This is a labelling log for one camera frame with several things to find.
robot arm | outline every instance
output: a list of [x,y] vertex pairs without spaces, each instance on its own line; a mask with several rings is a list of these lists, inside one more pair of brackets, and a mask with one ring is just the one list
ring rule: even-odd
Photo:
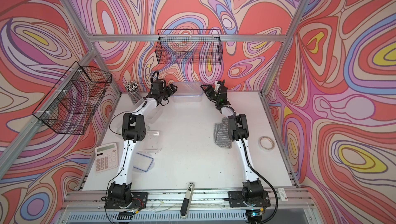
[[161,101],[168,98],[177,91],[177,87],[173,84],[166,86],[166,81],[158,79],[158,71],[154,72],[151,77],[150,92],[145,98],[137,111],[126,113],[122,120],[122,138],[124,139],[124,149],[122,152],[121,162],[118,167],[117,175],[114,182],[108,188],[108,197],[106,197],[105,208],[127,208],[131,205],[131,184],[133,157],[137,152],[140,142],[146,136],[146,126],[144,117],[152,110],[157,108]]
[[241,161],[244,167],[244,179],[242,182],[242,197],[247,206],[257,206],[260,204],[263,209],[270,207],[271,203],[264,196],[268,192],[264,191],[259,175],[253,169],[252,159],[249,152],[248,137],[249,129],[245,114],[238,114],[229,106],[227,100],[227,88],[223,82],[218,81],[213,88],[211,85],[201,85],[206,97],[216,103],[216,109],[228,118],[229,137],[236,143]]

tape roll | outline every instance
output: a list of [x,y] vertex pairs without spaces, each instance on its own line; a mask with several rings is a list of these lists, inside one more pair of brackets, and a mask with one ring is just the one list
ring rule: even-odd
[[269,137],[261,137],[259,140],[259,144],[261,148],[267,151],[270,151],[275,147],[275,142]]

black wire mesh basket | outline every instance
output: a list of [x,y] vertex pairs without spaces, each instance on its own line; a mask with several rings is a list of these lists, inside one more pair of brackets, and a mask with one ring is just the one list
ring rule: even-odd
[[219,29],[159,29],[158,64],[216,64],[223,58]]
[[80,66],[43,114],[33,115],[58,134],[85,134],[111,81],[106,71]]

mounting plate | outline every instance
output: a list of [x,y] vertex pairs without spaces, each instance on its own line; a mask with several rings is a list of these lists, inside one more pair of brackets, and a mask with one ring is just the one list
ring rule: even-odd
[[[146,203],[147,203],[147,196],[149,195],[148,192],[131,192],[132,194],[132,199],[137,198],[140,199],[143,203],[143,209],[146,208]],[[138,208],[140,206],[140,201],[137,201],[135,199],[132,200],[132,205],[129,207],[129,209],[134,209]],[[112,200],[106,200],[105,201],[105,209],[121,209],[119,206],[117,206],[114,201]]]
[[[233,200],[229,201],[231,208],[250,207],[250,206],[246,206],[246,204],[244,203],[242,191],[229,191],[228,198],[233,199]],[[264,209],[271,206],[268,192],[264,191],[264,198],[259,198],[259,197],[253,198],[252,200],[250,200],[250,204],[254,204],[253,207],[255,207],[255,208],[262,207]]]

calculator display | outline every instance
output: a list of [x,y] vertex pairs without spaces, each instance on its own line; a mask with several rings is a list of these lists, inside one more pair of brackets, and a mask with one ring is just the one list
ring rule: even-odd
[[96,151],[100,152],[100,151],[104,151],[104,150],[107,150],[107,149],[110,149],[110,148],[114,148],[114,145],[110,145],[110,146],[107,146],[107,147],[101,147],[101,148],[96,149]]

